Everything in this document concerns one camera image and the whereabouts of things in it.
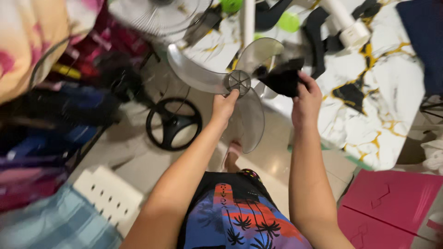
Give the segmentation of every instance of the person's left hand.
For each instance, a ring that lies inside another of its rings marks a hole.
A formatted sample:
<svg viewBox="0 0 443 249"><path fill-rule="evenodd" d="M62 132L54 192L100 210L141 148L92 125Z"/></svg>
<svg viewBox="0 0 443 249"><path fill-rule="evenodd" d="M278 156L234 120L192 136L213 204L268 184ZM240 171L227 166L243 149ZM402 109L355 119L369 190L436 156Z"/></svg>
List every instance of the person's left hand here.
<svg viewBox="0 0 443 249"><path fill-rule="evenodd" d="M211 122L221 125L221 127L228 127L229 118L234 111L235 101L240 92L237 89L231 91L228 97L223 95L215 95L212 103L212 117Z"/></svg>

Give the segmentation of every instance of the white plastic stool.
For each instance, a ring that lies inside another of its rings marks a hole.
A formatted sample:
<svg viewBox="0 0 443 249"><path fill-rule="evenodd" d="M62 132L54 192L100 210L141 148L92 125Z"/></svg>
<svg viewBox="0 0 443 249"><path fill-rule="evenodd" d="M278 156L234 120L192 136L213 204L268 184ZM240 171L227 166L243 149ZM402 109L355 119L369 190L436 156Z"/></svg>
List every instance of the white plastic stool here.
<svg viewBox="0 0 443 249"><path fill-rule="evenodd" d="M126 237L144 199L140 191L105 166L84 170L73 186Z"/></svg>

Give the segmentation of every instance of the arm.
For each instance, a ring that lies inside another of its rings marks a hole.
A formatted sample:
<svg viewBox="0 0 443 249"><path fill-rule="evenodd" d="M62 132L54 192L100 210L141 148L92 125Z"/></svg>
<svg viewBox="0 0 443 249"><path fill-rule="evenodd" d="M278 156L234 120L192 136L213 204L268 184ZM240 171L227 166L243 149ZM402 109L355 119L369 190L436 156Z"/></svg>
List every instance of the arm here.
<svg viewBox="0 0 443 249"><path fill-rule="evenodd" d="M238 94L234 90L226 99L214 96L211 121L160 177L121 249L176 247L188 206L228 125Z"/></svg>
<svg viewBox="0 0 443 249"><path fill-rule="evenodd" d="M317 249L353 249L338 227L336 202L322 159L317 129L322 93L314 79L301 72L299 76L306 86L299 84L299 97L294 98L292 111L290 220Z"/></svg>

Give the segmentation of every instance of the t-shirt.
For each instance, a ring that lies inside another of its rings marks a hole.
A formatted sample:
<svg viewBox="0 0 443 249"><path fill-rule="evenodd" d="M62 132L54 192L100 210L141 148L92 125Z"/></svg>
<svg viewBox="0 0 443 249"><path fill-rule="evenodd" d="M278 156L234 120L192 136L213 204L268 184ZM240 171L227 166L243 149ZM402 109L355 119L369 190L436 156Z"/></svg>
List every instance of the t-shirt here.
<svg viewBox="0 0 443 249"><path fill-rule="evenodd" d="M253 171L205 172L183 221L177 248L312 248L278 211L255 175Z"/></svg>

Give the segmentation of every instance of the transparent fan blade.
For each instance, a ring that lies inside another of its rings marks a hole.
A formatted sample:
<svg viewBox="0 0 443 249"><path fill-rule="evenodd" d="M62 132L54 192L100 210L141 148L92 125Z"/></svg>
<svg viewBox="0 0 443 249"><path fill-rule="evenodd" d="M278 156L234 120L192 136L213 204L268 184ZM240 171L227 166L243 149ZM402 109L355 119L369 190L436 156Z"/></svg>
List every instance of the transparent fan blade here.
<svg viewBox="0 0 443 249"><path fill-rule="evenodd" d="M274 55L281 54L283 50L283 44L273 38L263 37L257 39L243 51L235 69L252 74L265 60Z"/></svg>
<svg viewBox="0 0 443 249"><path fill-rule="evenodd" d="M239 140L243 153L250 153L257 147L264 132L264 112L260 98L251 88L235 104L228 128L223 133L223 142L229 144Z"/></svg>
<svg viewBox="0 0 443 249"><path fill-rule="evenodd" d="M188 59L175 44L168 46L167 59L175 74L189 86L208 93L229 93L223 85L226 74L204 69Z"/></svg>

